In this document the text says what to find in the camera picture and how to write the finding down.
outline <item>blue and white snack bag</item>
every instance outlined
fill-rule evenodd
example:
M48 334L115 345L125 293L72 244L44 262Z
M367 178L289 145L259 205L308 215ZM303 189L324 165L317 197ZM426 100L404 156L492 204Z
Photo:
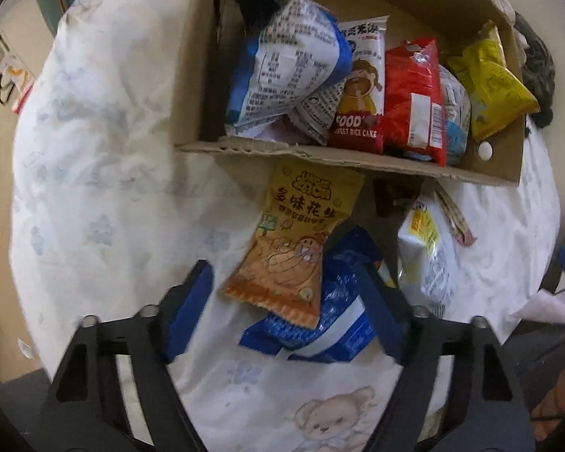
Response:
M255 137L281 114L351 71L335 19L311 0L235 0L247 42L232 74L226 133Z
M269 313L245 330L240 344L273 356L281 354L289 360L350 362L375 337L358 296L354 266L382 259L369 234L354 227L325 253L321 316L316 329L294 325ZM379 274L393 285L384 263Z
M441 65L439 78L446 110L446 163L455 165L467 149L470 99L462 83Z

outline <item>blue snack bag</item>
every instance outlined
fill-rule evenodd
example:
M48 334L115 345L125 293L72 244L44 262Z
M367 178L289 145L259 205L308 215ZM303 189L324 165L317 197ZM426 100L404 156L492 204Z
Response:
M383 259L370 235L361 227L350 230L325 253L321 316L316 329L303 328L269 313L247 328L240 344L268 355L289 352L289 360L350 362L375 337L358 297L354 266ZM387 272L384 263L380 274Z
M232 74L226 133L256 137L351 71L350 44L311 0L235 0L249 36Z

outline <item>teddy bear print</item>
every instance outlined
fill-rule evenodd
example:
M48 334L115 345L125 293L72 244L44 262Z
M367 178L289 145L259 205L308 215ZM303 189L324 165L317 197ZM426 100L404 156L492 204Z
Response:
M356 425L371 407L371 386L351 394L305 403L295 414L295 424L304 441L293 452L360 452L369 435Z

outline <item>white cloth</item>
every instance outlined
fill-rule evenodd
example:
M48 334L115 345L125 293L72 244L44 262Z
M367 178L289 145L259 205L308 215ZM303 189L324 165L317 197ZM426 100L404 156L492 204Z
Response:
M78 0L60 24L14 144L11 265L35 347L53 375L81 317L131 316L206 258L214 294L170 370L208 450L358 451L400 371L378 342L331 365L237 344L264 313L219 289L249 248L272 163L172 152L187 3ZM504 340L516 324L507 315L538 289L559 227L542 137L534 131L525 143L519 188L443 184L478 237L457 248L460 280L446 315L483 314ZM432 409L448 379L445 365ZM128 392L129 374L124 384Z

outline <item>brown object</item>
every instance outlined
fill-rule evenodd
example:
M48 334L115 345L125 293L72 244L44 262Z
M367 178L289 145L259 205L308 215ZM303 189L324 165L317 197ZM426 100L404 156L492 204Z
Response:
M254 245L224 293L315 328L322 247L335 226L350 217L363 179L345 168L280 161Z
M532 418L552 418L565 414L565 368L559 374L557 384L548 391L542 402L532 412ZM532 420L536 441L542 442L559 425L561 420Z
M214 11L214 1L219 12ZM499 28L507 68L520 77L517 46L510 25L491 0L314 0L329 8L339 21L390 15L388 47L405 39L435 35L441 49L460 46L487 20ZM310 161L363 167L409 175L448 177L489 185L517 185L521 175L524 118L490 138L494 155L481 161L470 142L458 167L441 168L405 158L373 155L319 146L292 146L243 138L216 142L202 137L223 134L230 75L243 39L243 21L233 0L191 0L179 51L173 107L172 143L184 151L258 155L295 155Z

